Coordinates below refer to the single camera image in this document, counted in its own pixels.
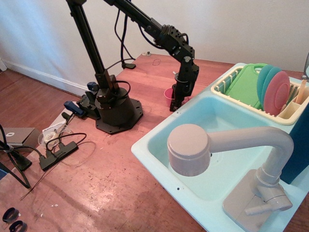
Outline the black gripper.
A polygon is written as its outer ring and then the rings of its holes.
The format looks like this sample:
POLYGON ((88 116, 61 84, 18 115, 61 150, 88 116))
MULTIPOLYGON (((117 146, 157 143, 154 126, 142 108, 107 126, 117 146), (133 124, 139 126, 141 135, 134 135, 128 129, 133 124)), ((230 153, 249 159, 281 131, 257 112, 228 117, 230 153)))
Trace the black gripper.
POLYGON ((191 96, 198 74, 199 67, 194 63, 193 58, 184 57, 176 76, 175 97, 171 100, 169 106, 171 112, 177 111, 182 106, 184 98, 191 96))

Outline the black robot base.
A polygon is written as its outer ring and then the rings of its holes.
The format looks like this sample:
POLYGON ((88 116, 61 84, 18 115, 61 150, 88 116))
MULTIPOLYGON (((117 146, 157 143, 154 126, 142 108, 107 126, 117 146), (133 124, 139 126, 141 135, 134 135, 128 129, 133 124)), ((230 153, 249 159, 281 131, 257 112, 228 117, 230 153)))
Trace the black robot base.
POLYGON ((98 130, 116 134, 133 128, 143 116, 143 110, 141 102, 131 99, 130 90, 120 87, 120 81, 114 75, 111 75, 111 81, 112 89, 89 82, 89 90, 77 104, 87 117, 95 120, 98 130))

